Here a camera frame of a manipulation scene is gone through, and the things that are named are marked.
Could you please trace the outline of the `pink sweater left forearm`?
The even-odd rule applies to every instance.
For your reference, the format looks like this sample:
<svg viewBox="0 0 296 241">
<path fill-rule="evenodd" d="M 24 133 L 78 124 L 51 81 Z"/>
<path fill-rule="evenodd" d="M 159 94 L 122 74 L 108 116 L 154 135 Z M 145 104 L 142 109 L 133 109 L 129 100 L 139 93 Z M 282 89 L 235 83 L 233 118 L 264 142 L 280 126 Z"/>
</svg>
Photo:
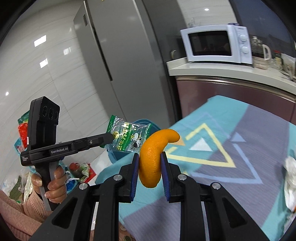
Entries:
<svg viewBox="0 0 296 241">
<path fill-rule="evenodd" d="M 35 191 L 22 204 L 1 191 L 1 216 L 19 240 L 29 240 L 51 213 L 45 209 L 43 200 Z"/>
</svg>

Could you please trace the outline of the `left hand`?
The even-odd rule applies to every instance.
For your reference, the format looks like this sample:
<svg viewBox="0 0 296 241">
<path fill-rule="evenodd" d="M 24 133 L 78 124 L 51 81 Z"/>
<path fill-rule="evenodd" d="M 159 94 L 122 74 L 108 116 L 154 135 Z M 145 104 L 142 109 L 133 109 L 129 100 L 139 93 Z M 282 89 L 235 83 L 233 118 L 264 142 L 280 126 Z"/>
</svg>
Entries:
<svg viewBox="0 0 296 241">
<path fill-rule="evenodd" d="M 67 197 L 67 189 L 66 189 L 66 175 L 64 169 L 59 166 L 54 172 L 55 179 L 51 181 L 48 185 L 48 191 L 45 193 L 45 197 L 48 198 L 53 203 L 61 203 Z M 32 185 L 34 191 L 41 195 L 40 187 L 42 187 L 42 180 L 41 178 L 33 174 L 32 178 Z"/>
</svg>

